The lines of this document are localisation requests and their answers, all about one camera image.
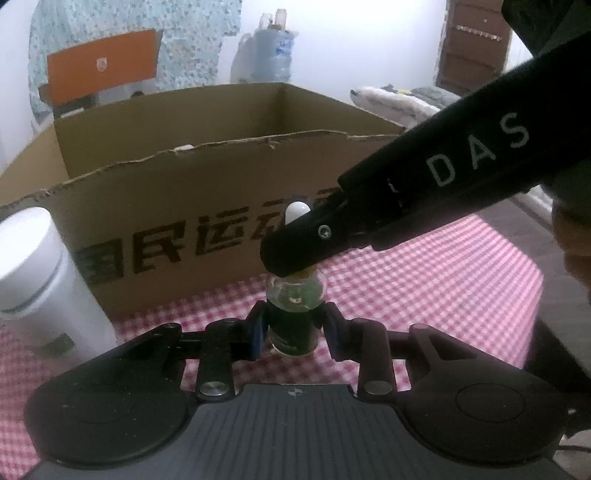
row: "metal screw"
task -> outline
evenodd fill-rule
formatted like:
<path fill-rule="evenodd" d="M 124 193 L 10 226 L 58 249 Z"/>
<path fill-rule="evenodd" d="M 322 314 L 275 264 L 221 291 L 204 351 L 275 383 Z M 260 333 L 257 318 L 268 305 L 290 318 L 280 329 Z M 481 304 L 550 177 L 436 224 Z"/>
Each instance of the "metal screw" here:
<path fill-rule="evenodd" d="M 392 391 L 392 385 L 384 380 L 372 380 L 367 382 L 363 389 L 370 395 L 385 395 Z"/>
<path fill-rule="evenodd" d="M 328 240 L 332 236 L 332 230 L 328 225 L 320 225 L 318 227 L 318 236 L 322 240 Z"/>
<path fill-rule="evenodd" d="M 205 382 L 201 387 L 199 387 L 199 391 L 203 395 L 207 395 L 208 397 L 219 397 L 220 395 L 224 395 L 229 390 L 229 387 L 224 382 Z"/>

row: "white wall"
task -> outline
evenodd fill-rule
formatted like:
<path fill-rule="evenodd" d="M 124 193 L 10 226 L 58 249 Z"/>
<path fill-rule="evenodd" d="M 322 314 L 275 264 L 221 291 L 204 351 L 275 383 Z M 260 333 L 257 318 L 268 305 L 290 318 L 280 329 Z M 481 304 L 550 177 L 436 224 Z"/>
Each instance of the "white wall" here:
<path fill-rule="evenodd" d="M 433 84 L 446 0 L 243 0 L 240 34 L 222 46 L 219 83 L 229 81 L 242 34 L 277 8 L 287 9 L 287 28 L 299 32 L 295 85 L 350 102 L 349 91 L 360 86 Z"/>
<path fill-rule="evenodd" d="M 0 144 L 8 160 L 33 137 L 28 47 L 31 17 L 37 1 L 9 0 L 0 8 Z"/>
<path fill-rule="evenodd" d="M 509 49 L 507 51 L 507 60 L 505 62 L 504 71 L 514 69 L 517 65 L 529 60 L 532 57 L 530 51 L 525 44 L 511 31 L 511 40 L 509 41 Z"/>

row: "plastic water bottle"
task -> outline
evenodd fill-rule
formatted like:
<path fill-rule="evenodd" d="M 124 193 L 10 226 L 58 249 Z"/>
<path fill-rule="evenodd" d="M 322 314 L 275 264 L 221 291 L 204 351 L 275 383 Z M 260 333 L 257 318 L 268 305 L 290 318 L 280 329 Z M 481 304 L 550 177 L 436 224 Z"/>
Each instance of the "plastic water bottle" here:
<path fill-rule="evenodd" d="M 291 52 L 296 33 L 285 29 L 286 13 L 277 11 L 275 24 L 255 31 L 255 82 L 289 82 L 291 79 Z"/>

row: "cardboard box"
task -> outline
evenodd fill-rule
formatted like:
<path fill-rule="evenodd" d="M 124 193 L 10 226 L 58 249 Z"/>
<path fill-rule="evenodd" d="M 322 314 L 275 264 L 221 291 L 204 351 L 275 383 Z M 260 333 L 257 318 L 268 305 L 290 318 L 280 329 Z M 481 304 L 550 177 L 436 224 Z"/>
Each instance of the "cardboard box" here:
<path fill-rule="evenodd" d="M 287 203 L 321 201 L 401 131 L 278 83 L 132 98 L 43 131 L 0 177 L 0 219 L 47 208 L 117 317 L 260 274 Z"/>

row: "bottle cap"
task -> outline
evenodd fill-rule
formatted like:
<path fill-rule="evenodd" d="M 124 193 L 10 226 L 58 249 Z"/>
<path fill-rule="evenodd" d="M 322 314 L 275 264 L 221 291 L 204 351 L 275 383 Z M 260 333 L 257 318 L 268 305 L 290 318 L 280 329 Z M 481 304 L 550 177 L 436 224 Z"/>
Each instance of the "bottle cap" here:
<path fill-rule="evenodd" d="M 308 213 L 310 207 L 304 202 L 292 202 L 285 209 L 285 224 L 293 222 L 296 218 Z"/>
<path fill-rule="evenodd" d="M 285 30 L 287 25 L 287 10 L 285 8 L 278 8 L 275 13 L 275 25 L 278 30 Z"/>
<path fill-rule="evenodd" d="M 55 272 L 63 250 L 44 208 L 21 210 L 0 223 L 0 312 L 33 298 Z"/>

